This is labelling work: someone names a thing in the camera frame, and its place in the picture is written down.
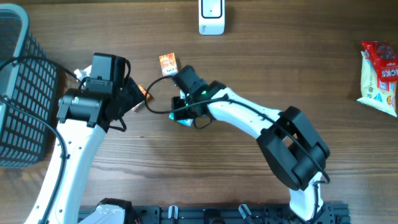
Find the orange Kleenex Cherish pack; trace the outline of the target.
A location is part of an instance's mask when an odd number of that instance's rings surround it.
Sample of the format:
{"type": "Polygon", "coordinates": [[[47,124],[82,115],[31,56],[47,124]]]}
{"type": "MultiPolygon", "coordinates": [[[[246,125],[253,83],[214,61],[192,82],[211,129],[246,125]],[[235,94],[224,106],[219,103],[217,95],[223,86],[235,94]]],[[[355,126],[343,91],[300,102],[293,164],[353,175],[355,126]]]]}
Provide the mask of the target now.
{"type": "Polygon", "coordinates": [[[137,112],[139,109],[141,109],[145,105],[145,101],[151,101],[154,99],[150,93],[147,93],[147,90],[142,85],[138,85],[138,87],[142,93],[142,98],[141,101],[131,109],[134,112],[137,112]]]}

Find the teal Kleenex tissue pack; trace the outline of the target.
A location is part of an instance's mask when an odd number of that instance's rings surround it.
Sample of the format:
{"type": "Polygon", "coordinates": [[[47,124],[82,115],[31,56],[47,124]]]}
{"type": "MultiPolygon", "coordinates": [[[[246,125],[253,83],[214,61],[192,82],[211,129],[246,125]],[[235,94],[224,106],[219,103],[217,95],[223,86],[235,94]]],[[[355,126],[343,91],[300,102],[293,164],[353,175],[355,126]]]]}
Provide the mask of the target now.
{"type": "Polygon", "coordinates": [[[184,126],[188,126],[188,127],[190,127],[192,125],[192,123],[193,123],[193,119],[180,119],[180,120],[177,120],[177,119],[175,119],[175,116],[174,116],[173,113],[169,114],[169,118],[171,120],[174,120],[174,121],[176,121],[176,122],[178,122],[178,123],[180,123],[180,124],[182,124],[184,126]]]}

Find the orange Kleenex Enjoy pack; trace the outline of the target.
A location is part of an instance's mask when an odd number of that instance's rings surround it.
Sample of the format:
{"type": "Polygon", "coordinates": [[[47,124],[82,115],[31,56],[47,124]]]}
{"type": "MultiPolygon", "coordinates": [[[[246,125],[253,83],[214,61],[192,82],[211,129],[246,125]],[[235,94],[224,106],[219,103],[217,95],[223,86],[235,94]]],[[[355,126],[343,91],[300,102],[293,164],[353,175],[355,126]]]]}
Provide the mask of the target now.
{"type": "Polygon", "coordinates": [[[178,73],[177,61],[174,53],[161,55],[159,57],[162,75],[170,76],[178,73]]]}

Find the yellow chips bag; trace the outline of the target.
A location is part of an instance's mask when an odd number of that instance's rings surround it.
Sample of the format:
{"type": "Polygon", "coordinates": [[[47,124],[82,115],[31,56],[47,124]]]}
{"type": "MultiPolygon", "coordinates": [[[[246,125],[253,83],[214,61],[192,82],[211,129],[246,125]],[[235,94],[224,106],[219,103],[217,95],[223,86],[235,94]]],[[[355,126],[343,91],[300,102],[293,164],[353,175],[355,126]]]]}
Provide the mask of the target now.
{"type": "Polygon", "coordinates": [[[395,96],[397,82],[380,81],[369,60],[368,53],[361,51],[361,55],[361,97],[357,99],[357,102],[373,107],[396,118],[395,96]]]}

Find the red snack packet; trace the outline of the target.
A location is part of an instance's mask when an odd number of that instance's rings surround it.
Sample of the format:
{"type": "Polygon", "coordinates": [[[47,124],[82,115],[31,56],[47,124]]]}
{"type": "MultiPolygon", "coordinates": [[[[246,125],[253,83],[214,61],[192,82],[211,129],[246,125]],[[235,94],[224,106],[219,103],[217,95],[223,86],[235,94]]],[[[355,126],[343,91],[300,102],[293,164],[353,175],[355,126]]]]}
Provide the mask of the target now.
{"type": "Polygon", "coordinates": [[[397,54],[387,41],[362,41],[361,45],[382,82],[397,81],[397,54]]]}

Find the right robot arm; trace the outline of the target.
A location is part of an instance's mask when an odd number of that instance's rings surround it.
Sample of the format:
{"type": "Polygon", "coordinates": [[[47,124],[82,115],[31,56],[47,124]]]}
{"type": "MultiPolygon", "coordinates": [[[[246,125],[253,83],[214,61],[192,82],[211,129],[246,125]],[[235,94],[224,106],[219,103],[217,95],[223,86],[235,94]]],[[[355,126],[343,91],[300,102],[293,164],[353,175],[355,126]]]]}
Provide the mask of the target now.
{"type": "Polygon", "coordinates": [[[253,103],[226,85],[207,83],[187,65],[172,75],[184,98],[172,98],[174,118],[207,116],[252,136],[273,174],[289,188],[289,206],[299,219],[315,223],[323,200],[319,186],[330,150],[306,115],[294,106],[281,111],[253,103]]]}

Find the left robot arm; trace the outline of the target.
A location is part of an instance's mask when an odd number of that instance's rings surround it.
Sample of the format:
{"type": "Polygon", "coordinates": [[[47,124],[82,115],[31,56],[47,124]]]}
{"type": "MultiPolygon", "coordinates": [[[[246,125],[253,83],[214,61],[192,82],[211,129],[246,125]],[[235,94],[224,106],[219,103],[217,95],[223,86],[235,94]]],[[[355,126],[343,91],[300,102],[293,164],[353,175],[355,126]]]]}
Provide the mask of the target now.
{"type": "Polygon", "coordinates": [[[57,141],[27,223],[76,223],[93,159],[111,129],[144,100],[124,57],[95,53],[91,73],[58,102],[57,141]]]}

